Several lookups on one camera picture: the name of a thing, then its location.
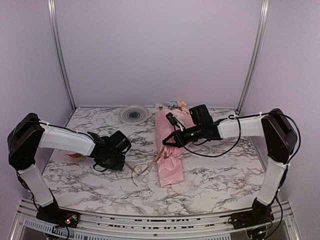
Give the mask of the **left aluminium frame post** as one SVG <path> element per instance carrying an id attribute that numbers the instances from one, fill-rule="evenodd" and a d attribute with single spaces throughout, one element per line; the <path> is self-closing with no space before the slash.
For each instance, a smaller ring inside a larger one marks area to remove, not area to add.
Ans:
<path id="1" fill-rule="evenodd" d="M 49 13 L 49 20 L 50 20 L 50 25 L 51 25 L 52 35 L 53 35 L 54 47 L 57 55 L 62 82 L 65 88 L 65 92 L 66 92 L 66 96 L 67 96 L 70 108 L 72 109 L 72 111 L 75 111 L 77 107 L 76 107 L 76 102 L 72 93 L 71 84 L 69 81 L 69 76 L 67 73 L 67 68 L 64 60 L 64 55 L 63 55 L 63 48 L 61 44 L 58 18 L 57 18 L 57 12 L 56 12 L 56 1 L 48 0 L 47 5 L 48 5 L 48 13 Z"/>

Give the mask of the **pink wrapping paper sheet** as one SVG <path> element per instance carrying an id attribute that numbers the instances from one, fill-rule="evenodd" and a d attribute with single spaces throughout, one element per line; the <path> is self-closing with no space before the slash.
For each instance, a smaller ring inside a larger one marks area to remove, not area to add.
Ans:
<path id="1" fill-rule="evenodd" d="M 174 132 L 166 115 L 172 113 L 186 127 L 193 127 L 192 117 L 177 111 L 163 109 L 155 114 L 155 139 L 158 152 L 158 176 L 162 188 L 170 187 L 183 180 L 183 167 L 181 158 L 185 149 L 163 145 L 163 140 Z"/>

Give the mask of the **aluminium front rail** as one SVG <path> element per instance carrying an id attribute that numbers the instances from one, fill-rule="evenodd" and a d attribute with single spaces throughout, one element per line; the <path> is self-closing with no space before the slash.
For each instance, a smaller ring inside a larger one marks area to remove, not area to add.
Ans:
<path id="1" fill-rule="evenodd" d="M 274 203 L 274 219 L 256 226 L 234 228 L 238 211 L 198 215 L 143 216 L 79 211 L 75 228 L 60 228 L 36 218 L 33 202 L 22 199 L 9 233 L 10 240 L 300 240 L 288 201 Z"/>

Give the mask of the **blue fake flower stem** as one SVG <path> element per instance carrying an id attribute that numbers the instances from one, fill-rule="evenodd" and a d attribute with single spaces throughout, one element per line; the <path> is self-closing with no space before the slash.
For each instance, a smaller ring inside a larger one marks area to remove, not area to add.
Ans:
<path id="1" fill-rule="evenodd" d="M 163 103 L 155 103 L 154 107 L 159 110 L 163 110 L 163 109 L 173 110 L 173 109 L 178 108 L 178 102 L 177 101 L 166 101 Z"/>

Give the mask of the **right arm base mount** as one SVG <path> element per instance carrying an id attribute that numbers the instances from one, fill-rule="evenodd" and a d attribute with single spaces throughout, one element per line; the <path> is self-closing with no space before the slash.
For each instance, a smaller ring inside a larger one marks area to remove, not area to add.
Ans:
<path id="1" fill-rule="evenodd" d="M 231 214 L 228 223 L 237 230 L 272 222 L 275 219 L 271 208 L 274 201 L 275 198 L 270 204 L 264 205 L 255 198 L 251 210 Z"/>

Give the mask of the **white bowl with red outside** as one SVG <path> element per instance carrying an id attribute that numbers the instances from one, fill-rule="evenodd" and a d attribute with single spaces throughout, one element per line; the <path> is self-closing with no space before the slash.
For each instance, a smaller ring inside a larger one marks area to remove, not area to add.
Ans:
<path id="1" fill-rule="evenodd" d="M 71 157 L 71 158 L 79 158 L 82 155 L 79 153 L 66 153 L 67 156 Z"/>

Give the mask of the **striped grey ceramic plate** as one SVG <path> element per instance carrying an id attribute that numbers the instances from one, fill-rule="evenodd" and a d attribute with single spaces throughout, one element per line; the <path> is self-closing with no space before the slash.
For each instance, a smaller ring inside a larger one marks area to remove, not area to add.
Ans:
<path id="1" fill-rule="evenodd" d="M 120 121 L 127 125 L 139 125 L 152 116 L 152 113 L 142 105 L 130 105 L 121 108 L 117 115 Z"/>

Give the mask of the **beige raffia ribbon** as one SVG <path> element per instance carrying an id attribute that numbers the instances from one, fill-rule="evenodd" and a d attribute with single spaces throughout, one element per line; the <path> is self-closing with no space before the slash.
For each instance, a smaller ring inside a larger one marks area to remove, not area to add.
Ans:
<path id="1" fill-rule="evenodd" d="M 131 170 L 131 181 L 135 187 L 138 187 L 138 184 L 135 182 L 134 177 L 138 177 L 145 173 L 148 169 L 152 168 L 153 165 L 159 162 L 160 159 L 168 159 L 170 157 L 177 157 L 178 152 L 173 150 L 173 147 L 163 146 L 160 151 L 157 153 L 156 157 L 149 163 L 146 164 L 146 167 L 142 170 L 138 170 L 137 167 L 144 165 L 139 163 L 136 166 L 131 166 L 128 162 L 125 162 L 125 165 Z"/>

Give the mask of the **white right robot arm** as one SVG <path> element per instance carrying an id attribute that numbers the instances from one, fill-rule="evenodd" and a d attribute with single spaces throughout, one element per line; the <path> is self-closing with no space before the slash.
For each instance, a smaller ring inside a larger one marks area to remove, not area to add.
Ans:
<path id="1" fill-rule="evenodd" d="M 279 108 L 246 116 L 234 114 L 217 120 L 213 120 L 204 104 L 192 107 L 189 113 L 193 123 L 191 127 L 186 127 L 172 112 L 164 115 L 173 127 L 172 133 L 162 140 L 164 146 L 182 148 L 202 157 L 203 154 L 188 149 L 187 145 L 198 140 L 207 143 L 236 138 L 229 149 L 210 156 L 215 159 L 230 153 L 242 138 L 264 139 L 268 163 L 261 188 L 252 205 L 254 208 L 247 214 L 247 219 L 252 224 L 260 223 L 267 216 L 266 207 L 277 198 L 291 161 L 301 148 L 302 137 L 297 123 Z"/>

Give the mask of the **right aluminium frame post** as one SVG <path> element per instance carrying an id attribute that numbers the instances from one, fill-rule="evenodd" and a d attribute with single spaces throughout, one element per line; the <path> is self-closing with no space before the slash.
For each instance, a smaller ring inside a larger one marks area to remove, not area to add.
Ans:
<path id="1" fill-rule="evenodd" d="M 256 65 L 259 59 L 260 51 L 262 48 L 264 35 L 267 26 L 267 19 L 268 19 L 268 12 L 269 12 L 270 1 L 269 0 L 262 0 L 261 1 L 261 8 L 259 14 L 259 20 L 257 25 L 257 31 L 255 36 L 255 41 L 253 44 L 253 51 L 251 55 L 251 59 L 248 66 L 248 71 L 245 77 L 244 85 L 242 88 L 242 92 L 240 95 L 239 102 L 237 104 L 236 111 L 241 113 L 244 109 L 247 97 L 249 95 L 250 87 L 254 79 L 254 74 L 256 70 Z"/>

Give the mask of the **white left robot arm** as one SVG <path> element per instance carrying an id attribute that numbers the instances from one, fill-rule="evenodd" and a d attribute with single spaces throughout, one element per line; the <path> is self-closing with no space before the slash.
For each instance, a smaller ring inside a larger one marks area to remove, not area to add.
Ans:
<path id="1" fill-rule="evenodd" d="M 55 197 L 36 165 L 38 150 L 63 151 L 93 159 L 101 171 L 121 171 L 130 140 L 117 130 L 110 136 L 94 132 L 81 132 L 57 126 L 39 119 L 36 113 L 27 114 L 7 137 L 8 163 L 26 184 L 44 215 L 53 223 L 63 219 L 63 211 L 55 205 Z"/>

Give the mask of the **aluminium frame post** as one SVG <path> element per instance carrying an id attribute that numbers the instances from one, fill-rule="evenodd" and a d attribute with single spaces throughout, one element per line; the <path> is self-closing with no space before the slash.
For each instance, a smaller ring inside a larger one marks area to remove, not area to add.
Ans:
<path id="1" fill-rule="evenodd" d="M 239 102 L 237 104 L 236 111 L 241 113 L 244 109 L 247 97 L 249 95 L 250 87 L 254 79 L 254 74 L 256 70 L 256 65 L 259 59 L 260 51 L 262 48 L 264 35 L 267 26 L 267 19 L 268 19 L 268 12 L 269 12 L 270 1 L 269 0 L 262 0 L 261 1 L 261 8 L 259 14 L 259 20 L 257 25 L 257 31 L 255 36 L 255 41 L 253 44 L 253 51 L 251 55 L 251 59 L 248 66 L 248 71 L 245 77 L 244 85 L 242 88 L 242 92 L 240 95 Z"/>
<path id="2" fill-rule="evenodd" d="M 64 55 L 63 55 L 63 48 L 61 44 L 58 18 L 57 18 L 57 12 L 56 12 L 56 1 L 48 0 L 47 5 L 48 5 L 48 13 L 49 13 L 49 20 L 50 20 L 50 25 L 51 25 L 52 35 L 53 35 L 54 47 L 57 55 L 62 82 L 65 88 L 65 92 L 66 92 L 66 96 L 67 96 L 70 108 L 72 109 L 72 111 L 75 111 L 77 107 L 76 107 L 76 102 L 72 93 L 71 84 L 69 81 L 69 76 L 67 73 L 67 68 L 64 60 Z"/>

